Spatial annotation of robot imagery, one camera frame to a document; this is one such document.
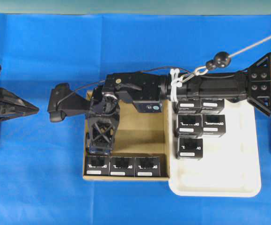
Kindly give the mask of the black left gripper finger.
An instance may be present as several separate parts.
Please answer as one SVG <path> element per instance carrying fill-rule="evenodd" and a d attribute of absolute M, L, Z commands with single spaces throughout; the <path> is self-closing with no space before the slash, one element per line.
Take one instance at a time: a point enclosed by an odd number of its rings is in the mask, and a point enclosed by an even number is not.
<path fill-rule="evenodd" d="M 0 87 L 0 122 L 37 114 L 39 108 Z"/>

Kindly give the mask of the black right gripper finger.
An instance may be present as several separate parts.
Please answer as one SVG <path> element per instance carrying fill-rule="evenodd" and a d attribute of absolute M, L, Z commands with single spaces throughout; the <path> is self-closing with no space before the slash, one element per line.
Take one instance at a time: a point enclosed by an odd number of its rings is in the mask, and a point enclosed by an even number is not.
<path fill-rule="evenodd" d="M 92 98 L 87 115 L 90 145 L 112 151 L 119 120 L 120 107 L 116 98 L 103 97 L 101 100 Z"/>

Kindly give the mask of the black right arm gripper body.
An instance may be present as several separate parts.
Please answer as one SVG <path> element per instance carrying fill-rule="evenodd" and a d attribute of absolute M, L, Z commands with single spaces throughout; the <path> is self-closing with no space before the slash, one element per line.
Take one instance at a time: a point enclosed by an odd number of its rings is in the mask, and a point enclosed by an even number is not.
<path fill-rule="evenodd" d="M 162 112 L 162 76 L 141 72 L 107 75 L 103 95 L 133 104 L 139 113 Z"/>

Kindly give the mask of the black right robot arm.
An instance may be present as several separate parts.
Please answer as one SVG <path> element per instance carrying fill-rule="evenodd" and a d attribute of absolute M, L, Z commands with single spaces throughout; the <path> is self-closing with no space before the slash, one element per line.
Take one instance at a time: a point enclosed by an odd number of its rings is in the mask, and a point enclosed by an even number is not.
<path fill-rule="evenodd" d="M 246 100 L 266 115 L 271 115 L 271 52 L 250 67 L 233 73 L 215 73 L 231 58 L 219 52 L 205 66 L 192 73 L 171 70 L 170 75 L 143 72 L 114 73 L 97 86 L 90 99 L 87 115 L 86 150 L 90 154 L 109 155 L 114 149 L 119 125 L 119 101 L 132 104 L 140 113 L 162 111 L 162 102 L 226 99 L 232 103 Z"/>

